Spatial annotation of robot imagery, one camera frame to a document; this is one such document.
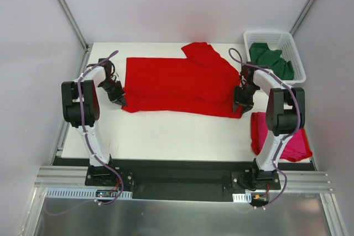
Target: metal floor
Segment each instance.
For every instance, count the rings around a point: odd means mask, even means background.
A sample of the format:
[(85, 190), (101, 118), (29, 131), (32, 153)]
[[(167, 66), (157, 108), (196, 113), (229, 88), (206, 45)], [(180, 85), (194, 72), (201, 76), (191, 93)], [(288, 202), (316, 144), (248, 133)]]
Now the metal floor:
[[(82, 202), (46, 200), (50, 213)], [(330, 232), (319, 195), (285, 194), (265, 211), (245, 203), (118, 200), (98, 206), (89, 202), (58, 217), (42, 211), (35, 235), (325, 236)]]

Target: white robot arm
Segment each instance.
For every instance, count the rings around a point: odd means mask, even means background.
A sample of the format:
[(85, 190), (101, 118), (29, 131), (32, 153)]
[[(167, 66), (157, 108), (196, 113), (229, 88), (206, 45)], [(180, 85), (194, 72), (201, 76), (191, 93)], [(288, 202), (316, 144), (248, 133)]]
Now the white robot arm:
[(112, 174), (103, 164), (111, 167), (113, 165), (109, 147), (103, 144), (98, 127), (100, 107), (96, 88), (102, 87), (112, 103), (120, 106), (127, 105), (121, 82), (114, 73), (114, 64), (109, 61), (110, 57), (99, 59), (97, 64), (88, 65), (79, 78), (61, 84), (64, 119), (80, 133), (90, 156), (89, 174), (98, 178)]
[(275, 180), (279, 180), (276, 169), (280, 156), (294, 132), (305, 124), (305, 92), (302, 88), (282, 83), (272, 70), (260, 70), (260, 67), (252, 63), (243, 64), (241, 77), (241, 86), (235, 88), (234, 110), (238, 109), (242, 114), (250, 111), (256, 90), (262, 89), (269, 96), (266, 111), (269, 130), (267, 138), (250, 170), (241, 174), (237, 180), (242, 188), (254, 191), (264, 188), (264, 184), (272, 185)]

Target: plastic basket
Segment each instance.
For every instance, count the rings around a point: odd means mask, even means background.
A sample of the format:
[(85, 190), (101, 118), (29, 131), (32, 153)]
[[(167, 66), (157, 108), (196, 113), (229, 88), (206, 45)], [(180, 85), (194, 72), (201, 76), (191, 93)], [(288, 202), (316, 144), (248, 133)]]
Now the plastic basket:
[(294, 69), (294, 79), (284, 80), (287, 84), (303, 83), (306, 80), (304, 67), (296, 48), (294, 39), (287, 32), (259, 32), (247, 31), (243, 34), (244, 45), (246, 46), (247, 61), (251, 60), (249, 56), (249, 48), (253, 43), (267, 43), (271, 50), (280, 49), (283, 51), (282, 58), (286, 61), (291, 61)]

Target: white tabletop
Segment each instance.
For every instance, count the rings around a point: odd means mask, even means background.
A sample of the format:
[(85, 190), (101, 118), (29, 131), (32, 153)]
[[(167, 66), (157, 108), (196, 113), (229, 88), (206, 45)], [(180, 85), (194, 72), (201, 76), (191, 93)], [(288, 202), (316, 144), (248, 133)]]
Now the white tabletop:
[[(124, 86), (127, 57), (185, 58), (184, 43), (94, 43), (88, 64), (97, 63), (119, 50), (111, 61)], [(246, 59), (243, 44), (212, 44), (213, 48), (237, 70), (228, 49), (234, 47)], [(113, 159), (252, 161), (250, 123), (252, 112), (265, 112), (268, 97), (254, 95), (254, 108), (241, 119), (204, 116), (181, 112), (128, 113), (112, 104), (107, 93), (98, 88), (101, 115), (98, 120), (103, 141)], [(80, 135), (70, 127), (62, 158), (88, 158)]]

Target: white wall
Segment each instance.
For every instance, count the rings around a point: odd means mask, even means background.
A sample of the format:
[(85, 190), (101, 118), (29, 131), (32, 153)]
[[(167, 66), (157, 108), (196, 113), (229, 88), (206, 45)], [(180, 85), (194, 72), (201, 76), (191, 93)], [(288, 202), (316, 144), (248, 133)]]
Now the white wall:
[(245, 30), (289, 31), (307, 0), (66, 1), (88, 43), (242, 43)]
[(17, 235), (82, 50), (56, 0), (1, 0), (0, 13), (0, 234)]
[(354, 235), (354, 0), (318, 0), (295, 42), (307, 81), (306, 118), (320, 170)]

